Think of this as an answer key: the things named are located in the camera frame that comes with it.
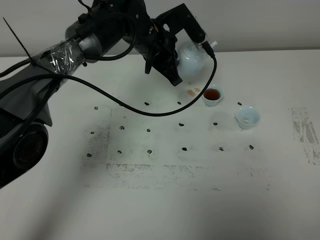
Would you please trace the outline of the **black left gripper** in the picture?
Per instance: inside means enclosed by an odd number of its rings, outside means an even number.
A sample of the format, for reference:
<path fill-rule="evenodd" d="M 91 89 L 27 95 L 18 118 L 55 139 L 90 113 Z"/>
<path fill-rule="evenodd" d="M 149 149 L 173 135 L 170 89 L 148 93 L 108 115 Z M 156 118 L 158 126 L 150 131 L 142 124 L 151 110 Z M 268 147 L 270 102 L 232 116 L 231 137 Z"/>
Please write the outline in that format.
<path fill-rule="evenodd" d="M 177 38 L 170 36 L 159 21 L 151 19 L 139 28 L 139 53 L 145 60 L 144 72 L 154 68 L 173 86 L 182 82 L 178 74 Z"/>

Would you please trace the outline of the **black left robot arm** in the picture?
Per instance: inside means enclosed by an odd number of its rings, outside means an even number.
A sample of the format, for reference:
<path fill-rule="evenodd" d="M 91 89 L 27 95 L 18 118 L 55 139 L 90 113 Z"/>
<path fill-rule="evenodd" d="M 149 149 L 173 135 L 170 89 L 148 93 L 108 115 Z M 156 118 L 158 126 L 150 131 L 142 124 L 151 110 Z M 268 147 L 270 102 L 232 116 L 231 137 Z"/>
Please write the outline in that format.
<path fill-rule="evenodd" d="M 106 61 L 107 51 L 124 40 L 172 85 L 178 74 L 178 9 L 150 18 L 142 0 L 95 0 L 65 33 L 65 40 L 0 74 L 0 185 L 33 168 L 44 156 L 52 125 L 48 100 L 74 72 L 89 62 Z"/>

